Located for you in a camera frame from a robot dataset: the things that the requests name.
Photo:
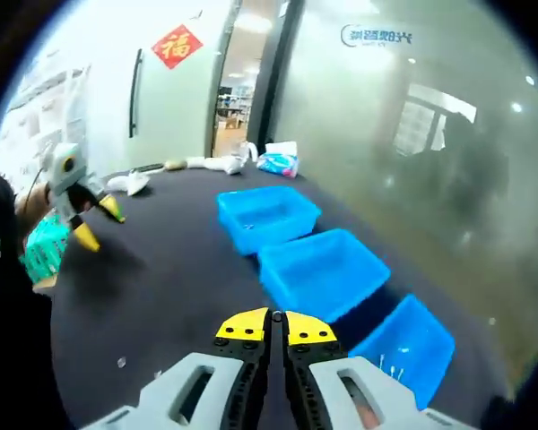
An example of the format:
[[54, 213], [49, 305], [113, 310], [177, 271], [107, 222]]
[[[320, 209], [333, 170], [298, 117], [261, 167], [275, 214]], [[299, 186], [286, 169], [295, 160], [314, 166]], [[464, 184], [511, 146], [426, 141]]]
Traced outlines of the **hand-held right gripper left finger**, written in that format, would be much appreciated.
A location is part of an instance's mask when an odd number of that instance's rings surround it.
[[272, 312], [231, 316], [208, 353], [186, 355], [88, 429], [256, 429], [267, 392]]

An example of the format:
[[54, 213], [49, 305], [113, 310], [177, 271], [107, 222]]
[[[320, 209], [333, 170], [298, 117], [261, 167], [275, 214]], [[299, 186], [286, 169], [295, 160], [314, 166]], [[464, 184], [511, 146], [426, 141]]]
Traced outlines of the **person's left hand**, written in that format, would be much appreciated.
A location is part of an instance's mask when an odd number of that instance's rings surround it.
[[51, 210], [50, 194], [51, 189], [48, 182], [36, 185], [17, 204], [16, 216], [28, 222], [42, 220]]

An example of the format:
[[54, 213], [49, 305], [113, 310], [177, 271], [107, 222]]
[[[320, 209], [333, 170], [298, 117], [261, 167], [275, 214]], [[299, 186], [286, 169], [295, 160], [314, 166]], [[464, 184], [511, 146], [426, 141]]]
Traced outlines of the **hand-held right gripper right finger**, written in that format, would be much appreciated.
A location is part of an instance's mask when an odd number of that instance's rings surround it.
[[363, 357], [349, 357], [331, 327], [282, 313], [285, 388], [299, 429], [468, 429]]

